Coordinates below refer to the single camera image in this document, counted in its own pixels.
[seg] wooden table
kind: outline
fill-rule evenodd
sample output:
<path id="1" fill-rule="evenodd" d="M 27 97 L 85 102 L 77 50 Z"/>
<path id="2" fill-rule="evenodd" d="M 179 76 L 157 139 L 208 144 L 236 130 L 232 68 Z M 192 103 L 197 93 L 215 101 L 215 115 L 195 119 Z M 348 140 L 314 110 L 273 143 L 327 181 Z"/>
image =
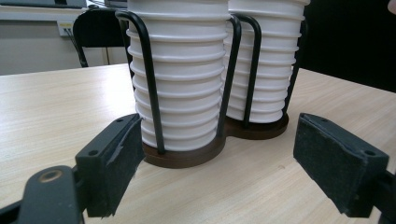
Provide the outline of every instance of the wooden table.
<path id="1" fill-rule="evenodd" d="M 212 161 L 188 169 L 142 162 L 114 217 L 87 223 L 376 223 L 340 215 L 292 157 L 301 112 L 341 125 L 390 155 L 396 170 L 396 94 L 301 70 L 279 137 L 229 137 Z M 74 166 L 112 120 L 134 113 L 126 64 L 0 77 L 0 207 L 34 173 Z"/>

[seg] black chair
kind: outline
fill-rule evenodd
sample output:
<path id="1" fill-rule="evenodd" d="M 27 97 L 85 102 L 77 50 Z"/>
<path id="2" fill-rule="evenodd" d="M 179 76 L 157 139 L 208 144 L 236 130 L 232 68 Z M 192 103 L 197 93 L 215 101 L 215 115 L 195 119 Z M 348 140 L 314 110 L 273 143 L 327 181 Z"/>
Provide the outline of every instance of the black chair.
<path id="1" fill-rule="evenodd" d="M 127 51 L 130 39 L 125 33 L 128 24 L 126 21 L 119 21 L 115 12 L 111 8 L 90 9 L 76 18 L 73 36 L 81 67 L 88 67 L 83 48 L 124 47 L 128 64 L 131 63 L 132 55 Z"/>

